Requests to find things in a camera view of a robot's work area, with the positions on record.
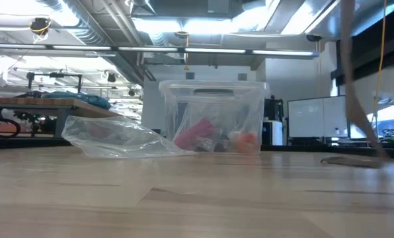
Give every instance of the table surface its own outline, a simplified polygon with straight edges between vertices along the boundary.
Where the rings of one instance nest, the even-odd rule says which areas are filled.
[[[394,237],[394,161],[320,164],[331,155],[0,150],[0,237]]]
[[[75,99],[28,99],[28,98],[0,98],[0,104],[11,105],[41,105],[41,106],[76,106],[77,110],[72,110],[74,116],[84,116],[90,118],[102,118],[120,116],[115,112],[93,106],[89,103]],[[54,110],[46,109],[22,109],[31,113],[43,113],[49,116],[57,116]]]

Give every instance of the bin lid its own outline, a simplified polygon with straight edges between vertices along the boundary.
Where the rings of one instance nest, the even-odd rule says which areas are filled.
[[[159,84],[159,90],[165,97],[187,97],[192,96],[196,89],[205,89],[219,92],[229,90],[235,94],[248,91],[258,91],[262,95],[269,94],[269,87],[264,82],[248,81],[185,81],[185,80],[168,80]]]

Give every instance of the blue cloth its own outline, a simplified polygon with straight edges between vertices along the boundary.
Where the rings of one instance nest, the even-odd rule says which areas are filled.
[[[110,103],[106,99],[99,97],[97,95],[89,95],[84,93],[71,93],[71,92],[52,92],[42,95],[44,99],[79,99],[81,101],[87,102],[91,105],[103,108],[106,110],[110,109]]]

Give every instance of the clear plastic bag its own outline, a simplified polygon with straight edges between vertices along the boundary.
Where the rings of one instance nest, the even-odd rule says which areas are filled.
[[[249,91],[242,95],[214,93],[182,102],[173,141],[182,149],[216,153],[260,153],[263,101]]]
[[[124,116],[69,116],[62,137],[94,158],[143,158],[193,155]]]

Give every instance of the white monitor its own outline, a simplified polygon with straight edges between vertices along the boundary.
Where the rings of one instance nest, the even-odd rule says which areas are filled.
[[[291,138],[348,137],[345,97],[288,101]]]

